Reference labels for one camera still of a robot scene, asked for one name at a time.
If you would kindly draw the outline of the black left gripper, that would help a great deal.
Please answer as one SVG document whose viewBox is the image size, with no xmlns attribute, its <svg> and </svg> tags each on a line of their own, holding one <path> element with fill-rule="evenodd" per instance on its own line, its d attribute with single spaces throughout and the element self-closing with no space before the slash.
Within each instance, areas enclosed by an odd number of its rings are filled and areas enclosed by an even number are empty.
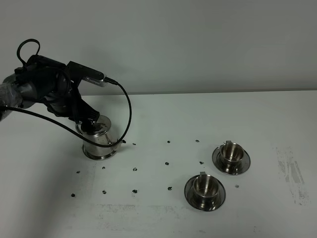
<svg viewBox="0 0 317 238">
<path fill-rule="evenodd" d="M 70 73 L 70 82 L 58 74 L 56 88 L 47 94 L 47 108 L 57 117 L 69 118 L 79 123 L 80 131 L 95 131 L 100 113 L 86 103 L 79 94 L 81 76 Z"/>
</svg>

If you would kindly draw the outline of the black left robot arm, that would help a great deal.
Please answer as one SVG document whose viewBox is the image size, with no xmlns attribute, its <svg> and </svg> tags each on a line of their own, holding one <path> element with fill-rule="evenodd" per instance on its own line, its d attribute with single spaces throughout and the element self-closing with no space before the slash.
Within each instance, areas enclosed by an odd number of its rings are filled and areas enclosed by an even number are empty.
<svg viewBox="0 0 317 238">
<path fill-rule="evenodd" d="M 23 109 L 41 103 L 57 117 L 90 123 L 96 122 L 100 113 L 82 99 L 78 86 L 82 80 L 100 86 L 104 77 L 102 72 L 73 61 L 64 64 L 32 55 L 4 81 L 21 96 L 19 106 Z"/>
</svg>

